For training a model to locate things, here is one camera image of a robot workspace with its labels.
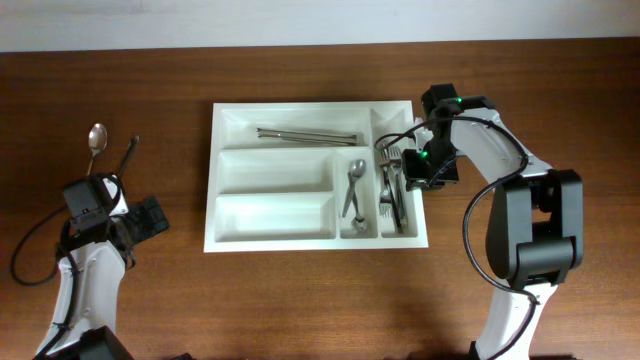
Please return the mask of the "silver fork long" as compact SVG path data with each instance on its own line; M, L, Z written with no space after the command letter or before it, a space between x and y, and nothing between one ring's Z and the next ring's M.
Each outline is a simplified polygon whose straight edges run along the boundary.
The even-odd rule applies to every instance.
M402 224L398 214L398 207L393 194L393 188L389 179L390 157L385 148L386 142L383 141L379 145L380 151L380 169L382 171L382 190L379 195L379 210L383 217L392 217L395 230L402 234Z

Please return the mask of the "silver fork short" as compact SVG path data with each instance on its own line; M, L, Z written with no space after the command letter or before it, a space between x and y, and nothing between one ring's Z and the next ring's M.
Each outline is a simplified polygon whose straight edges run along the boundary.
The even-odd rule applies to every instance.
M379 211L382 217L390 217L392 213L391 186L386 170L382 171L382 190L379 195Z

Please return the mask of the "small dark-handled spoon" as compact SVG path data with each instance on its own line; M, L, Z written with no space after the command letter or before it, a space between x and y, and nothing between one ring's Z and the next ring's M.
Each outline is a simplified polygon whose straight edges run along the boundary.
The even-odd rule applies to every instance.
M345 201L342 208L341 216L346 217L351 205L357 205L356 183L366 173L366 161L364 159L355 159L349 163L347 172L348 188L346 191Z

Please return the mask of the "silver spoon dark handle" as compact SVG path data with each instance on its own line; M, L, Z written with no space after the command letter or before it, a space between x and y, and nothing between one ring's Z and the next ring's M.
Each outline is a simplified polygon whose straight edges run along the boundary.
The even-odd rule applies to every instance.
M134 135L130 138L127 150L122 158L122 160L120 161L120 164L118 166L117 172L116 172L116 176L118 178L122 178L124 175L124 172L126 170L126 167L128 165L128 163L130 162L131 158L133 157L136 147L139 143L140 137L138 135Z

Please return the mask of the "small silver teaspoon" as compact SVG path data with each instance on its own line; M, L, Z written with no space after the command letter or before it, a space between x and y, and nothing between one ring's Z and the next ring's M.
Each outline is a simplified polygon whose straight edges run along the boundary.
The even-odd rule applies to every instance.
M368 225L366 219L360 213L359 202L356 193L354 193L352 196L352 204L354 207L355 215L351 221L351 225L357 233L364 233L367 230Z

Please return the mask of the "white plastic cutlery tray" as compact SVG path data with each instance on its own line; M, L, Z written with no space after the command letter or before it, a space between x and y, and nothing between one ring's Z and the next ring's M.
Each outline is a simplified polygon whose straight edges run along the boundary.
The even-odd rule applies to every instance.
M405 192L408 225L382 217L377 148L414 123L408 100L217 103L213 107L204 250L207 253L425 248L422 195ZM358 136L357 146L258 138L256 129ZM349 163L366 161L353 205L341 216Z

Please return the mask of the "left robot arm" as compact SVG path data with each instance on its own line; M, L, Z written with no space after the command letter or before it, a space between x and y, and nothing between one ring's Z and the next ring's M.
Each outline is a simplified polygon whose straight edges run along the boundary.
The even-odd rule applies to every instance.
M56 244L61 275L54 315L37 359L123 359L115 337L117 300L125 272L136 264L134 247L170 228L148 196L128 203L114 173L88 175L63 190L70 216Z

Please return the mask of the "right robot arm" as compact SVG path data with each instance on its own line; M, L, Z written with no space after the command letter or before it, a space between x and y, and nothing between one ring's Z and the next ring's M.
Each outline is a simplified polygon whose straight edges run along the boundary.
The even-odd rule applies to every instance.
M584 258L583 182L529 151L485 96L462 97L451 84L421 97L424 121L407 130L430 138L402 155L408 190L437 190L458 179L466 157L486 181L462 219L474 270L493 289L488 318L471 342L471 359L527 359L548 301Z

